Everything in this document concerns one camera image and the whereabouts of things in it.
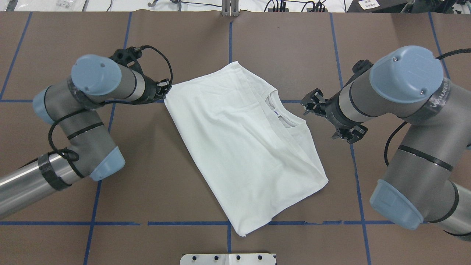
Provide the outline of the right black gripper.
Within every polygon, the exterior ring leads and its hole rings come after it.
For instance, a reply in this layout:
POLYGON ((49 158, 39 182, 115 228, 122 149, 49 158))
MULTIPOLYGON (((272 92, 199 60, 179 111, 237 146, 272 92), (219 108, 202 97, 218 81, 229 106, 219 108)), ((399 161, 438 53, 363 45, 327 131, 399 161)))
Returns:
POLYGON ((348 144, 353 144, 363 139, 368 128, 363 125, 354 126, 354 122, 340 109, 339 97, 340 93, 336 93, 330 99, 325 99, 322 91, 316 88, 306 94, 300 102, 305 109, 303 115, 313 113, 317 116, 326 116, 335 127, 335 133, 331 138, 340 138, 348 144))

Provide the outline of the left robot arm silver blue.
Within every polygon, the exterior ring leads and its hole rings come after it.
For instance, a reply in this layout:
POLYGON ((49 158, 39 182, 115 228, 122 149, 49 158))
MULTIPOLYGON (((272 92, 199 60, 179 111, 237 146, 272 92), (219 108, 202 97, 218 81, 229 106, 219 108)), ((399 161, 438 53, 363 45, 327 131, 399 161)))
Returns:
POLYGON ((90 177, 102 180, 125 165, 125 159, 97 109, 107 104, 143 105, 166 97, 173 78, 155 82, 137 59, 141 52, 112 57, 84 55, 69 77, 33 99, 34 112, 50 125, 51 151, 1 178, 1 218, 90 177))

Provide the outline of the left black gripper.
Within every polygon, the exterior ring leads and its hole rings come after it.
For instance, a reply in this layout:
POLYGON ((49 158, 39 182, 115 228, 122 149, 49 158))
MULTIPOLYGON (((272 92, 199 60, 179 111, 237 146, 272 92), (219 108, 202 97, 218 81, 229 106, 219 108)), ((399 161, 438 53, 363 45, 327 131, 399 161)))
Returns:
POLYGON ((155 82, 150 77, 144 76, 144 81, 145 88, 140 97, 140 104, 148 104, 164 99, 166 97, 166 91, 169 91, 172 88, 171 80, 168 78, 155 82))

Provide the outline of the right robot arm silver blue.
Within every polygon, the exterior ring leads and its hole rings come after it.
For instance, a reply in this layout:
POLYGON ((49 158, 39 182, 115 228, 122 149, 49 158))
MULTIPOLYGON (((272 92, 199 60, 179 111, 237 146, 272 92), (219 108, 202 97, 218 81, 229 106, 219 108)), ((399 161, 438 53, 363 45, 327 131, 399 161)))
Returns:
POLYGON ((470 190, 450 180, 470 150, 470 91, 443 74, 442 59, 425 47, 401 47, 376 63, 360 60, 343 89, 324 98, 316 88, 301 100, 305 114, 327 119, 333 139, 361 140, 364 123, 391 113, 409 130, 370 198, 372 208, 391 222, 415 230, 422 222, 470 241, 470 190))

